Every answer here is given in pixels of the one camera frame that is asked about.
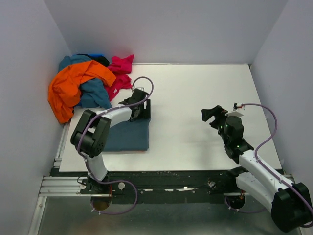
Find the pile of clothes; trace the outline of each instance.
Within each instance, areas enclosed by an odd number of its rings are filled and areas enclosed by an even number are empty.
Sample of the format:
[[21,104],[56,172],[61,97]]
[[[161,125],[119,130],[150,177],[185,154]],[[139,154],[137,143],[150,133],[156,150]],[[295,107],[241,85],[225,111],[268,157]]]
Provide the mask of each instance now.
[[[132,72],[134,55],[117,56],[112,63],[102,55],[66,56],[51,81],[48,101],[60,123],[68,122],[74,107],[111,108],[110,101],[120,89],[132,88],[127,74]],[[149,148],[150,119],[122,122],[110,128],[104,151],[146,151]]]
[[127,74],[132,72],[133,60],[134,55],[124,59],[114,56],[111,64],[101,55],[64,57],[48,90],[48,101],[57,120],[61,124],[68,122],[77,105],[111,108],[110,101],[120,89],[132,88]]

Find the white tabletop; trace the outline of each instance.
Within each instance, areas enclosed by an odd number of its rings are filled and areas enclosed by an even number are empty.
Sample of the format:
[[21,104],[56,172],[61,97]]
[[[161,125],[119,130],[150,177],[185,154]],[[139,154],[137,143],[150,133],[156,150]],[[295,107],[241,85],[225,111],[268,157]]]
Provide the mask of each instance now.
[[[201,109],[216,105],[231,111],[234,102],[260,103],[248,65],[134,65],[132,79],[147,76],[155,90],[151,96],[149,150],[144,153],[103,153],[109,171],[228,170],[237,167],[225,153],[217,130],[201,119]],[[149,92],[148,81],[137,87]],[[121,90],[112,105],[131,96]],[[60,172],[86,171],[70,137],[82,110],[71,120]],[[246,107],[242,117],[244,138],[252,146],[270,136],[263,110]],[[260,156],[281,169],[273,141],[263,146]]]

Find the gray wall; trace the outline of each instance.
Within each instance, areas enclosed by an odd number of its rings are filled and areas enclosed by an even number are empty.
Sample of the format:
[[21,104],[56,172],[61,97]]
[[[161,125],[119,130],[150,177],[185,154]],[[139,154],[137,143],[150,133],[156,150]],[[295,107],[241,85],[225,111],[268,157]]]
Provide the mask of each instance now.
[[45,0],[73,52],[252,63],[287,0]]
[[61,126],[47,101],[68,47],[42,0],[0,8],[0,234],[27,234]]
[[[261,102],[277,114],[274,142],[283,167],[313,197],[313,1],[289,0],[254,60],[252,75]],[[268,122],[273,127],[273,119]]]

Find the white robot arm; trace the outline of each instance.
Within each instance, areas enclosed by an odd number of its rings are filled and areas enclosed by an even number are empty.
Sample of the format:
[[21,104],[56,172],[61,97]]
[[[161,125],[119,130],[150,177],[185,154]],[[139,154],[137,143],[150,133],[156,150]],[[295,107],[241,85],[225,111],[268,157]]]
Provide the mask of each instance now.
[[71,136],[71,143],[80,150],[80,154],[86,162],[88,175],[94,180],[101,182],[108,173],[101,153],[109,129],[120,122],[150,118],[150,100],[147,99],[147,96],[146,92],[135,89],[132,97],[111,108],[109,112],[93,112],[91,110],[83,112]]
[[218,130],[229,158],[242,168],[235,175],[237,187],[257,199],[270,212],[280,230],[288,232],[300,226],[308,227],[305,224],[312,221],[313,211],[308,188],[287,179],[255,154],[254,148],[243,138],[244,126],[238,107],[242,106],[235,103],[235,113],[229,113],[219,105],[202,109],[202,120],[215,118],[211,127]]

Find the blue cloth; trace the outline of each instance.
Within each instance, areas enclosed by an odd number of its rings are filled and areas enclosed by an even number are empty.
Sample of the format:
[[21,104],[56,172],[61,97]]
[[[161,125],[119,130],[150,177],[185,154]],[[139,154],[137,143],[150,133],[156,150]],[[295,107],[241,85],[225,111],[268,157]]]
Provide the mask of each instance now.
[[83,95],[80,103],[83,108],[102,107],[109,109],[112,107],[107,91],[103,87],[101,80],[95,78],[80,85]]
[[109,130],[105,152],[147,151],[150,119],[121,122]]
[[[66,66],[90,60],[91,59],[85,55],[73,55],[71,57],[65,56],[59,63],[59,71],[64,69]],[[100,106],[105,109],[112,107],[109,101],[108,93],[104,89],[101,80],[96,78],[89,80],[80,86],[80,90],[82,91],[82,97],[77,106],[82,106],[83,108],[95,108]]]
[[66,66],[90,61],[91,59],[85,55],[73,55],[71,57],[65,56],[63,60],[59,63],[59,71],[64,69]]

